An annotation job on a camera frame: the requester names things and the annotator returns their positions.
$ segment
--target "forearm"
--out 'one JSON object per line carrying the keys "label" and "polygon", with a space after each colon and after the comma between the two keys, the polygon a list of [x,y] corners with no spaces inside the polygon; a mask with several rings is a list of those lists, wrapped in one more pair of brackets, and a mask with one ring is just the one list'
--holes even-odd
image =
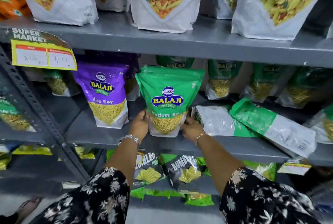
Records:
{"label": "forearm", "polygon": [[198,147],[205,158],[214,185],[222,196],[230,176],[244,164],[229,154],[209,135],[203,135],[198,139]]}
{"label": "forearm", "polygon": [[104,167],[114,167],[126,177],[130,188],[133,187],[133,176],[136,164],[137,145],[131,138],[125,138],[116,148]]}

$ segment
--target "silver bracelet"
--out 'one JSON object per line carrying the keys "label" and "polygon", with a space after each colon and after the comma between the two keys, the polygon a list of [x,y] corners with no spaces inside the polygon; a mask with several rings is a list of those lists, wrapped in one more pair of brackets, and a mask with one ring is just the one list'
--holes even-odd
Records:
{"label": "silver bracelet", "polygon": [[198,139],[200,138],[200,137],[202,137],[203,135],[208,135],[208,134],[206,134],[206,133],[202,133],[202,134],[199,134],[197,137],[196,137],[196,139],[195,139],[195,146],[198,146]]}
{"label": "silver bracelet", "polygon": [[120,138],[118,146],[122,142],[122,140],[125,139],[125,138],[131,138],[131,139],[133,139],[136,142],[137,148],[139,148],[139,139],[136,136],[134,136],[134,135],[125,135],[124,137]]}

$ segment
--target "person's right hand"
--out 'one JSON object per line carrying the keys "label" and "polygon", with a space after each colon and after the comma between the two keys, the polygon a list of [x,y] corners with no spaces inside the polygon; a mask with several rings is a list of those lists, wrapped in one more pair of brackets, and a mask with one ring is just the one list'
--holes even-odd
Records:
{"label": "person's right hand", "polygon": [[203,125],[201,125],[198,121],[194,120],[189,115],[187,115],[185,122],[182,123],[180,126],[183,131],[183,136],[193,141],[194,144],[196,144],[196,138],[200,134],[205,134],[205,131],[203,130]]}

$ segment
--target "black floral sleeve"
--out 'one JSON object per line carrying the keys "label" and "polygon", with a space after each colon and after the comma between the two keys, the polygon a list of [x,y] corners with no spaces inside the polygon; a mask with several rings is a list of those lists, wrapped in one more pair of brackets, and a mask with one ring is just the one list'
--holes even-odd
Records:
{"label": "black floral sleeve", "polygon": [[45,209],[33,224],[123,224],[130,187],[122,172],[105,168],[82,187],[64,194]]}
{"label": "black floral sleeve", "polygon": [[220,211],[226,224],[319,224],[310,199],[251,168],[236,170],[224,189]]}

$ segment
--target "person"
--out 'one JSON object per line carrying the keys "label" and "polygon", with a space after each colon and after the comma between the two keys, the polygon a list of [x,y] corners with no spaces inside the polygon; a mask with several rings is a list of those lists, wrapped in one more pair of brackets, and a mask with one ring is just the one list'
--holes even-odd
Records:
{"label": "person", "polygon": [[42,201],[41,198],[33,198],[25,201],[19,208],[15,211],[14,214],[6,217],[0,215],[1,224],[20,224],[25,218],[27,218],[39,205]]}
{"label": "person", "polygon": [[[318,224],[310,199],[288,185],[271,182],[231,156],[201,124],[187,117],[185,138],[202,151],[220,196],[220,211],[229,224]],[[104,169],[86,184],[63,195],[32,224],[124,223],[133,185],[138,145],[148,133],[148,115],[141,111],[129,135],[116,148]]]}

